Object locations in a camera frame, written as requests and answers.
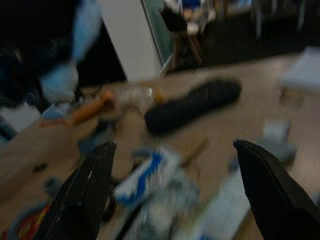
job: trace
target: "wooden table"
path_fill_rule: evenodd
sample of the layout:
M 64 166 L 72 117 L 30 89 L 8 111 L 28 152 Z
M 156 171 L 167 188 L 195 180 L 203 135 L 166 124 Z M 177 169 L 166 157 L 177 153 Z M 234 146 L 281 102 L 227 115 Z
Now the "wooden table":
M 302 102 L 296 99 L 280 101 L 277 77 L 296 58 L 296 55 L 285 55 L 227 67 L 177 73 L 165 79 L 144 82 L 144 86 L 161 89 L 165 98 L 173 98 L 207 79 L 229 75 L 240 79 L 242 94 L 235 105 L 206 114 L 165 138 L 150 137 L 143 116 L 138 112 L 129 112 L 123 120 L 122 128 L 115 135 L 117 150 L 112 174 L 116 177 L 128 174 L 133 164 L 131 152 L 136 147 L 149 145 L 150 142 L 186 142 L 190 136 L 201 134 L 207 137 L 208 145 L 186 172 L 200 187 L 200 199 L 205 201 L 228 176 L 228 162 L 236 153 L 232 145 L 234 139 L 261 136 L 265 120 L 289 119 L 292 126 L 289 141 L 297 145 L 297 156 L 289 172 L 308 194 L 320 191 L 320 97 L 307 95 Z M 65 179 L 71 173 L 79 156 L 75 139 L 79 138 L 79 134 L 84 135 L 90 124 L 87 122 L 76 129 L 59 129 L 59 134 L 55 139 L 52 137 L 51 141 L 55 146 L 37 154 L 36 159 L 23 160 L 22 153 L 13 152 L 21 148 L 27 139 L 36 141 L 28 132 L 30 129 L 21 133 L 6 149 L 0 150 L 0 229 L 8 227 L 14 216 L 25 207 L 45 199 L 42 184 L 47 177 L 55 175 Z M 44 160 L 49 162 L 48 169 L 43 173 L 31 174 L 31 166 Z M 114 218 L 101 227 L 100 239 L 109 239 L 115 223 Z M 235 239 L 262 239 L 252 214 L 245 219 Z

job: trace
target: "clutter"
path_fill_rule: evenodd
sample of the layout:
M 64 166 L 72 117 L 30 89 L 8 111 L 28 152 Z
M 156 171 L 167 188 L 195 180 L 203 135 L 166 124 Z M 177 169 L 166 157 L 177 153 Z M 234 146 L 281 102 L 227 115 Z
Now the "clutter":
M 49 205 L 46 202 L 29 207 L 14 220 L 5 239 L 32 240 L 48 211 Z
M 167 186 L 180 161 L 179 154 L 164 147 L 153 151 L 148 161 L 141 164 L 114 189 L 116 201 L 125 206 L 137 206 L 152 192 Z
M 121 238 L 118 234 L 116 240 L 170 239 L 176 230 L 179 217 L 188 215 L 198 201 L 198 188 L 188 180 L 182 170 L 178 170 L 165 188 L 154 191 L 152 196 L 138 207 L 138 212 L 134 211 L 134 219 L 133 215 L 129 214 L 133 221 L 130 227 L 127 227 L 126 221 L 126 232 L 121 230 Z
M 197 117 L 235 102 L 241 85 L 234 79 L 215 78 L 192 89 L 186 96 L 155 106 L 144 115 L 152 135 L 176 130 Z
M 173 240 L 232 240 L 250 210 L 240 170 L 229 176 L 218 191 L 183 224 Z
M 85 103 L 70 114 L 71 124 L 79 124 L 93 116 L 96 116 L 103 110 L 113 111 L 114 104 L 114 94 L 109 90 L 104 90 L 96 99 Z
M 166 149 L 179 155 L 179 166 L 182 168 L 187 167 L 192 160 L 194 160 L 202 152 L 208 143 L 208 139 L 202 134 L 187 134 L 184 135 L 184 138 L 187 140 L 184 140 L 183 142 L 180 140 L 171 139 L 161 144 L 162 147 L 165 146 Z M 149 160 L 152 152 L 152 147 L 140 147 L 135 149 L 131 154 L 133 158 L 133 170 L 143 162 Z
M 40 79 L 43 95 L 50 103 L 67 102 L 75 98 L 79 79 L 76 66 L 85 59 L 100 33 L 101 25 L 97 1 L 80 1 L 73 20 L 71 59 L 55 66 Z
M 150 87 L 136 84 L 126 84 L 112 89 L 112 92 L 121 108 L 134 106 L 141 113 L 146 112 L 152 104 L 160 104 L 163 101 L 162 93 L 159 89 L 153 91 Z
M 280 77 L 282 87 L 320 93 L 320 48 L 307 47 L 298 61 Z

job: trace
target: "orange handle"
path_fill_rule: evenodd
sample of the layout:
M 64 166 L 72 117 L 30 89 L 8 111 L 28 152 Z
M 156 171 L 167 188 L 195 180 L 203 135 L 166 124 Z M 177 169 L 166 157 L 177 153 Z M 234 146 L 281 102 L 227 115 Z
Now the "orange handle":
M 71 114 L 71 118 L 75 124 L 78 124 L 97 115 L 107 107 L 112 108 L 113 105 L 114 95 L 111 91 L 106 90 L 100 95 L 99 98 L 76 109 Z

